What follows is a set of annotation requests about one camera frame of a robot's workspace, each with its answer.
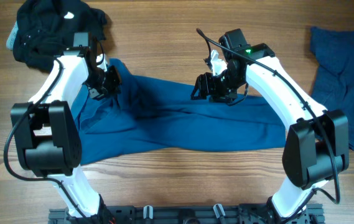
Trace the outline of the teal blue polo shirt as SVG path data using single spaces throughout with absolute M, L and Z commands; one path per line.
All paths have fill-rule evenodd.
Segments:
M 168 147 L 195 151 L 248 151 L 283 147 L 285 127 L 262 97 L 228 106 L 191 100 L 192 86 L 119 71 L 121 93 L 91 99 L 83 86 L 72 105 L 82 163 Z

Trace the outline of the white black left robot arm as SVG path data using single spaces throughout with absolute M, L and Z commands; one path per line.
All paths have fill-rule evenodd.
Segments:
M 101 100 L 120 93 L 121 77 L 91 47 L 67 48 L 54 58 L 41 89 L 27 103 L 12 107 L 4 163 L 20 180 L 51 182 L 67 204 L 65 218 L 71 223 L 114 223 L 80 165 L 82 143 L 71 107 L 82 86 Z

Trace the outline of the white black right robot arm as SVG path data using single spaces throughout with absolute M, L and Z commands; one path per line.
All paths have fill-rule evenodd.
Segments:
M 268 221 L 287 223 L 306 211 L 308 201 L 333 181 L 340 201 L 339 173 L 348 169 L 348 120 L 312 99 L 283 69 L 266 45 L 226 45 L 224 58 L 210 49 L 204 62 L 210 71 L 198 76 L 191 98 L 238 102 L 239 87 L 253 87 L 282 121 L 287 138 L 282 155 L 286 178 L 267 202 Z

